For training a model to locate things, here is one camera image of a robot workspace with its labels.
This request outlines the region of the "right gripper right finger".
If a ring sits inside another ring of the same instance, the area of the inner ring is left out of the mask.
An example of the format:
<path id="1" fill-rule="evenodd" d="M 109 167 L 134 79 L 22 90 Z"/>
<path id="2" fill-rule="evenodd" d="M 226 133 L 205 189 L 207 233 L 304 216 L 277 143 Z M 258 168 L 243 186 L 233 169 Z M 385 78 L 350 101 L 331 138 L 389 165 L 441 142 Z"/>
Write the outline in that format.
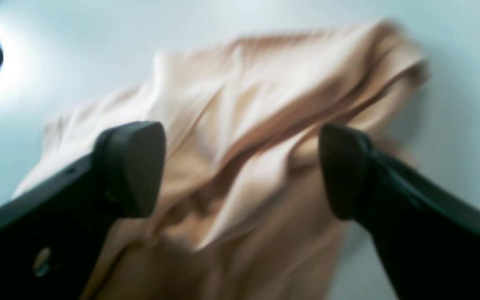
<path id="1" fill-rule="evenodd" d="M 318 149 L 333 213 L 368 231 L 400 300 L 480 300 L 480 210 L 361 131 L 324 125 Z"/>

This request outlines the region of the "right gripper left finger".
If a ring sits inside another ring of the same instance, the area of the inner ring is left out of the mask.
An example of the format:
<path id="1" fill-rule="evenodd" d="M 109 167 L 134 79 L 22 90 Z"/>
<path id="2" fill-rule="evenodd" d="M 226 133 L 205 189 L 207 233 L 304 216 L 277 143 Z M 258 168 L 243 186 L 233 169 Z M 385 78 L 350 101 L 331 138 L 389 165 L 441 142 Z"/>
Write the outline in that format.
<path id="1" fill-rule="evenodd" d="M 160 122 L 110 128 L 90 154 L 0 206 L 0 300 L 78 300 L 114 222 L 154 211 L 165 150 Z"/>

